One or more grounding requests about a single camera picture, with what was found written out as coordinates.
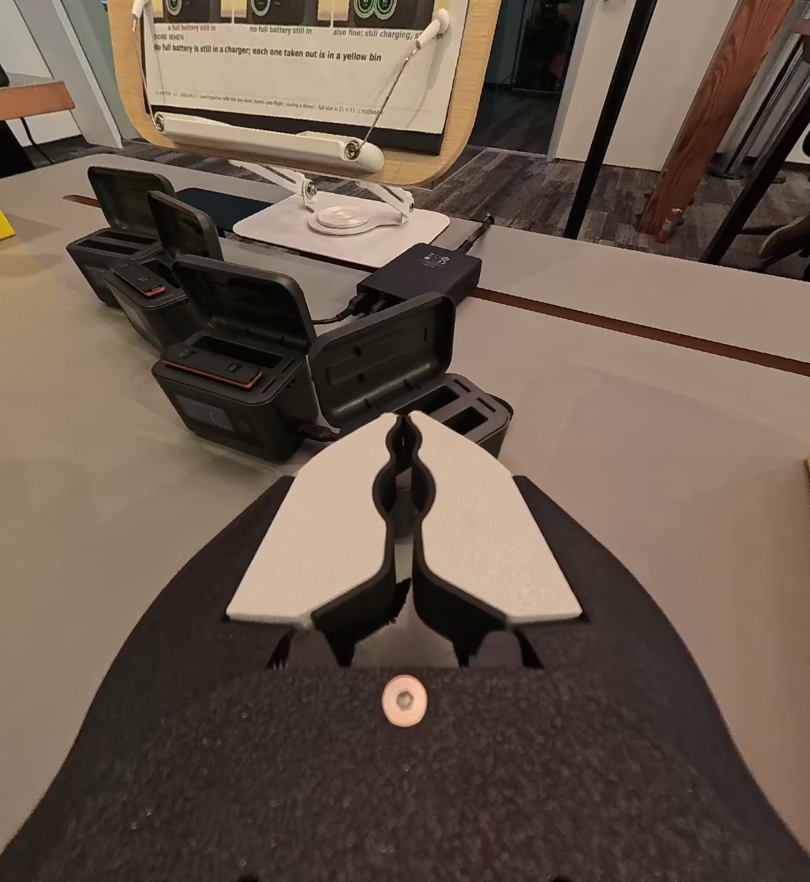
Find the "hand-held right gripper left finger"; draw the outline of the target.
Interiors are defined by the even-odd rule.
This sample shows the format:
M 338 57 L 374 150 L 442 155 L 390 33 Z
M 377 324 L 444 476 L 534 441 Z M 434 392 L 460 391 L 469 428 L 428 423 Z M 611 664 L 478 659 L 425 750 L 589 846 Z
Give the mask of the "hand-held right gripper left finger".
M 401 419 L 385 413 L 292 479 L 226 608 L 239 623 L 321 633 L 339 665 L 404 603 L 395 572 Z

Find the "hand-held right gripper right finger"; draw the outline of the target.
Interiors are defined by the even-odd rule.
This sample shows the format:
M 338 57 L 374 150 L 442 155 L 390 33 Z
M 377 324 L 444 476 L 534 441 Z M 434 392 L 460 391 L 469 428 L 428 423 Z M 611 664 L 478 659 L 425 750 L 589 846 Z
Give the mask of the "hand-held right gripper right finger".
M 491 633 L 578 621 L 583 608 L 515 476 L 425 413 L 403 419 L 411 453 L 414 610 L 466 667 Z

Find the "orange trimmed black battery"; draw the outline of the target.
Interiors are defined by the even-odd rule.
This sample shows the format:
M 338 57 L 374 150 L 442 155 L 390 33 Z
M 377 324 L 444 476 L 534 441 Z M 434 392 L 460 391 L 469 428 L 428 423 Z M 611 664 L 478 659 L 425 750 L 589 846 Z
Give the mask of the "orange trimmed black battery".
M 167 291 L 166 281 L 141 264 L 117 261 L 112 264 L 111 269 L 116 277 L 147 298 L 156 297 Z
M 173 369 L 241 389 L 254 387 L 263 373 L 262 369 L 252 362 L 183 345 L 169 347 L 161 357 L 161 361 Z

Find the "black usb charging hub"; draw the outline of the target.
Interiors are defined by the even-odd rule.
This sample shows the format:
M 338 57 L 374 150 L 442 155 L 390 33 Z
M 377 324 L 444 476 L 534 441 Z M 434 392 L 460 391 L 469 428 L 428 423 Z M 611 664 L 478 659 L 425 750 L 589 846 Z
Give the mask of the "black usb charging hub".
M 461 250 L 419 243 L 357 284 L 353 313 L 371 315 L 424 294 L 460 304 L 479 286 L 481 266 L 481 259 Z

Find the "dark blue flat pad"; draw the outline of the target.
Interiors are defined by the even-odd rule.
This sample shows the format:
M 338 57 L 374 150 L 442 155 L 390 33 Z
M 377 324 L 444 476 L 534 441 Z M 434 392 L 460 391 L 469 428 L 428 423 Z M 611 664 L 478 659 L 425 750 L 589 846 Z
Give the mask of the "dark blue flat pad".
M 246 197 L 240 194 L 217 192 L 199 187 L 188 187 L 176 191 L 176 198 L 191 207 L 207 214 L 214 222 L 221 237 L 240 242 L 252 241 L 268 243 L 266 238 L 254 238 L 234 233 L 234 225 L 266 210 L 277 202 Z

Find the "black metal pole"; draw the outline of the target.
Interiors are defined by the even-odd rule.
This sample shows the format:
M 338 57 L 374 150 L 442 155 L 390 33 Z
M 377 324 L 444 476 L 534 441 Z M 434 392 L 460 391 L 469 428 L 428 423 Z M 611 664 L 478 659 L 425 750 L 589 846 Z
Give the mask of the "black metal pole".
M 567 239 L 576 240 L 582 228 L 656 6 L 657 1 L 637 1 L 632 9 L 595 134 L 565 223 L 563 236 Z

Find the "printed instruction sheet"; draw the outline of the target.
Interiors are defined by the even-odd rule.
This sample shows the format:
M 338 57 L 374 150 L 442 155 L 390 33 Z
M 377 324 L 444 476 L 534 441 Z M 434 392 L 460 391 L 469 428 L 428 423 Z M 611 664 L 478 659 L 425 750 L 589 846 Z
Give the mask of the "printed instruction sheet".
M 135 2 L 146 108 L 182 145 L 378 171 L 439 155 L 468 2 Z

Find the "wooden beam leg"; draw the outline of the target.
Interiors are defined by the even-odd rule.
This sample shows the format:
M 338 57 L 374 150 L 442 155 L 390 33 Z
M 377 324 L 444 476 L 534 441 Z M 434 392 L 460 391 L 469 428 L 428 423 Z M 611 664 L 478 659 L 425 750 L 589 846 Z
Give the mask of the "wooden beam leg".
M 736 3 L 646 201 L 638 223 L 641 233 L 657 236 L 672 210 L 690 204 L 793 5 Z

